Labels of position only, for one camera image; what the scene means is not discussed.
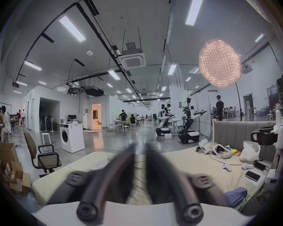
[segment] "blue cloth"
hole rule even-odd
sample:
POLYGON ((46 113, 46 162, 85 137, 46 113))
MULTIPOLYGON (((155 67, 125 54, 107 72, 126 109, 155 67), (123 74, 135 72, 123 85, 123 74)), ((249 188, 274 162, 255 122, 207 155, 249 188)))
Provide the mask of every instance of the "blue cloth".
POLYGON ((247 189, 240 186, 233 191, 225 193, 224 196, 229 205, 235 207, 247 196, 247 189))

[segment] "mattress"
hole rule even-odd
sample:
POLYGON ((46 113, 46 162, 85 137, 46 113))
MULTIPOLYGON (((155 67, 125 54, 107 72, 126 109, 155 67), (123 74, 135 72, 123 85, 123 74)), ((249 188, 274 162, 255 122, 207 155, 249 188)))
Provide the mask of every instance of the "mattress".
MULTIPOLYGON (((242 162, 239 160, 238 156, 232 156, 229 159, 219 159, 214 155, 211 155, 211 157, 208 154, 205 155, 201 151, 196 152, 195 149, 195 147, 192 147, 181 151, 163 153, 163 155, 180 171, 190 174, 205 173, 210 175, 213 178, 214 183, 216 183, 223 193, 232 191, 240 186, 246 188, 247 197, 236 207, 236 209, 242 209, 246 202, 254 196, 263 185, 264 182, 262 182, 258 187, 255 187, 253 184, 242 178, 248 170, 242 169, 242 162), (234 164, 231 165, 232 171, 229 172, 222 169, 222 163, 216 160, 226 161, 228 164, 234 164)), ((71 171, 89 171, 99 161, 111 160, 115 155, 115 153, 93 152, 45 177, 35 180, 33 183, 33 190, 36 194, 37 200, 41 204, 45 205, 54 191, 67 178, 67 175, 71 171)), ((145 160, 145 155, 136 155, 133 189, 126 202, 127 204, 151 204, 151 199, 147 194, 146 189, 145 160)), ((271 165, 271 163, 268 164, 267 162, 263 162, 263 164, 266 164, 269 167, 271 165)), ((267 175, 267 170, 259 172, 267 175)))

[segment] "floor lamp pole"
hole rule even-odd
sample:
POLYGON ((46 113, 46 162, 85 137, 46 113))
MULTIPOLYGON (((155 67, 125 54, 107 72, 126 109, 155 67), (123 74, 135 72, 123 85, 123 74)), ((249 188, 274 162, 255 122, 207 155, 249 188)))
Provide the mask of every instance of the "floor lamp pole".
POLYGON ((240 95, 239 95, 239 91, 238 91, 238 85, 237 85, 237 82, 235 82, 235 84, 236 84, 236 88, 237 88, 238 99, 239 99, 239 105, 240 105, 240 121, 242 121, 242 110, 241 110, 240 95))

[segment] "computer monitor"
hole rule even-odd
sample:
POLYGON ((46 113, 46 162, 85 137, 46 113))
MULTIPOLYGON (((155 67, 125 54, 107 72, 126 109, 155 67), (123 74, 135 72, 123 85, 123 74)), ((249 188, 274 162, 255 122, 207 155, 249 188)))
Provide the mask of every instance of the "computer monitor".
POLYGON ((68 115, 69 120, 73 121, 73 119, 76 119, 76 118, 77 118, 77 115, 68 115))

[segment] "chair armrest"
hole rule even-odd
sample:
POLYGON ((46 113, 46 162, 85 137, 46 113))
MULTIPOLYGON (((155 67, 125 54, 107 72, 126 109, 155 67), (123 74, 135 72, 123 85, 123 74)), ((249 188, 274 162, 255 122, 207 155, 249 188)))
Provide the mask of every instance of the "chair armrest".
POLYGON ((40 146, 38 146, 38 150, 39 150, 40 153, 42 153, 41 150, 40 150, 40 147, 45 147, 45 146, 52 146, 52 148, 53 148, 53 145, 52 145, 52 144, 40 145, 40 146))
POLYGON ((59 154, 56 152, 52 152, 52 153, 43 153, 43 154, 39 154, 38 155, 38 161, 40 161, 41 165, 46 168, 44 166, 44 164, 42 163, 42 161, 40 160, 40 157, 44 157, 44 156, 52 156, 52 155, 56 155, 57 156, 57 167, 59 166, 59 154))

